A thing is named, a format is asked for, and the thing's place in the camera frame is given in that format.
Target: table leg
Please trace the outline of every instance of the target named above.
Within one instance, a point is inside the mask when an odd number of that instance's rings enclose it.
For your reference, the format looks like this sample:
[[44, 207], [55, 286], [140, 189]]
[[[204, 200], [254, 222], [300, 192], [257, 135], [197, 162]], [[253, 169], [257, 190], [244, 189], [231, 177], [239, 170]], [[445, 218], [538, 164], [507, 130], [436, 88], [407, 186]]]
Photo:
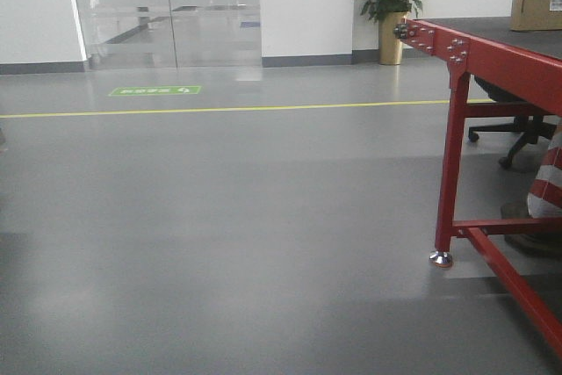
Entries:
[[486, 263], [511, 292], [517, 303], [543, 333], [558, 357], [562, 358], [562, 324], [525, 279], [519, 275], [480, 228], [468, 228], [467, 237]]
[[460, 156], [465, 132], [466, 100], [470, 74], [464, 72], [459, 78], [451, 78], [449, 117], [443, 155], [443, 174], [436, 225], [436, 251], [429, 260], [438, 267], [451, 267], [450, 239], [454, 235], [455, 199], [457, 197]]

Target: gold planter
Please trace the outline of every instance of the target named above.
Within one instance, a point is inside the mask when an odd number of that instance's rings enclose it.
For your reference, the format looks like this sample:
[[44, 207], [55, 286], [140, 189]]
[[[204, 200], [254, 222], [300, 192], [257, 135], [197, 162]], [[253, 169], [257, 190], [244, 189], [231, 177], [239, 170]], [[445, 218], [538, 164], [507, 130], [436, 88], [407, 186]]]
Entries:
[[394, 35], [394, 27], [406, 18], [407, 12], [391, 12], [378, 22], [378, 54], [381, 65], [400, 65], [402, 42]]

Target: adjustable leveling foot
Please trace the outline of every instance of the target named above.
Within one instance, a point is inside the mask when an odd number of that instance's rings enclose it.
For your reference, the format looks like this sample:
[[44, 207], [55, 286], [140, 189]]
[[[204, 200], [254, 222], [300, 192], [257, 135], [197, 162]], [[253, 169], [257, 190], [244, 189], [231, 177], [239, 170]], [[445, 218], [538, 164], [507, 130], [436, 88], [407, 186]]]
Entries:
[[453, 256], [449, 252], [434, 250], [429, 255], [429, 261], [437, 267], [449, 268], [453, 264]]

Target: metal bracket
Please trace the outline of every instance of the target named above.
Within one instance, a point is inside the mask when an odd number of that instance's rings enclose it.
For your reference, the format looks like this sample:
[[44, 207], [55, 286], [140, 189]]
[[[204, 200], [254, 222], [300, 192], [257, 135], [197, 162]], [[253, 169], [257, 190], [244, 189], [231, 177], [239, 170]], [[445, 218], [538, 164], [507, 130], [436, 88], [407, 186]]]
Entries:
[[463, 37], [453, 37], [445, 40], [444, 45], [447, 46], [449, 59], [447, 60], [447, 68], [450, 74], [451, 88], [457, 86], [458, 78], [468, 69], [468, 56], [470, 53], [470, 40]]
[[394, 28], [394, 34], [397, 38], [431, 56], [435, 55], [435, 33], [434, 28], [416, 21], [398, 24]]

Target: red table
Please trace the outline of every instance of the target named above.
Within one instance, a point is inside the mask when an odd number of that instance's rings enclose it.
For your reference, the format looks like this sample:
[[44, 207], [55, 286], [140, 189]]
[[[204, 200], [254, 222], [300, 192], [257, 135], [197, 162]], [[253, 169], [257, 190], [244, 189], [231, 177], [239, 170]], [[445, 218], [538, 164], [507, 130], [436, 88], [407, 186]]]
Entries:
[[[562, 324], [488, 239], [492, 234], [560, 231], [562, 218], [454, 220], [466, 118], [562, 116], [562, 32], [511, 32], [509, 18], [407, 19], [397, 27], [397, 36], [409, 46], [446, 61], [450, 73], [436, 251], [431, 254], [431, 262], [440, 267], [451, 266], [451, 238], [467, 238], [562, 358]], [[469, 104], [471, 75], [529, 103]]]

